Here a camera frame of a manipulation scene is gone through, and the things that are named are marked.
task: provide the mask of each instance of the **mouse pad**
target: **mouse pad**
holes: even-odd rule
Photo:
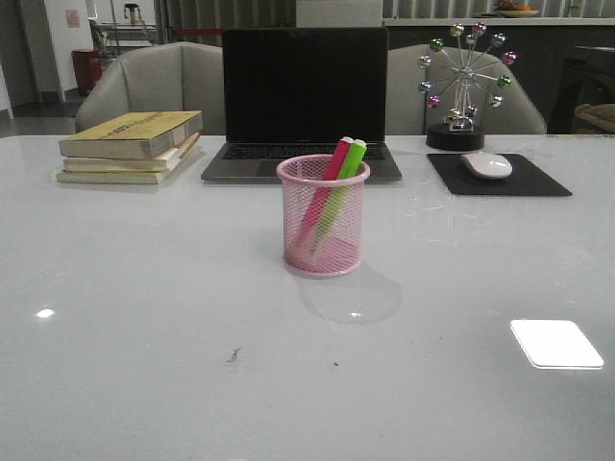
[[[480,180],[461,162],[461,154],[428,154],[451,193],[456,195],[508,195],[519,197],[568,197],[566,187],[519,154],[502,154],[512,173],[502,180]]]

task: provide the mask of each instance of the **chair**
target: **chair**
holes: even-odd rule
[[[130,111],[203,112],[203,134],[224,134],[222,49],[191,42],[139,48],[117,58],[82,103],[77,132]]]
[[[426,109],[425,96],[418,90],[419,83],[423,81],[436,83],[451,76],[450,62],[441,52],[431,52],[431,66],[427,69],[419,68],[417,61],[421,56],[426,55],[428,50],[427,45],[413,45],[390,50],[388,53],[387,134],[424,134],[426,126],[441,122],[447,110],[455,105],[455,90],[449,88],[442,96],[442,104],[437,109]],[[445,50],[454,60],[458,59],[457,48],[445,47]],[[492,77],[507,75],[512,82],[509,88],[500,89],[494,83],[481,79],[480,84],[485,91],[476,87],[471,89],[472,102],[479,109],[476,121],[485,133],[546,133],[547,126],[544,118],[511,74],[510,69],[498,58],[488,54],[482,56],[480,62],[481,65],[495,62],[494,65],[482,69],[480,73]],[[504,96],[504,102],[498,108],[491,107],[487,102],[491,91]]]
[[[615,104],[581,104],[575,108],[572,133],[615,133]]]

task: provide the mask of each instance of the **white mouse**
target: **white mouse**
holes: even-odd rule
[[[500,180],[512,173],[512,165],[506,157],[488,152],[462,154],[461,160],[470,172],[482,180]]]

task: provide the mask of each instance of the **black screen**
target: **black screen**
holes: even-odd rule
[[[222,39],[229,141],[384,140],[385,28],[231,29]]]

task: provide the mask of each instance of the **door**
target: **door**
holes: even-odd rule
[[[14,108],[37,101],[32,60],[18,4],[19,0],[0,0],[0,59]]]

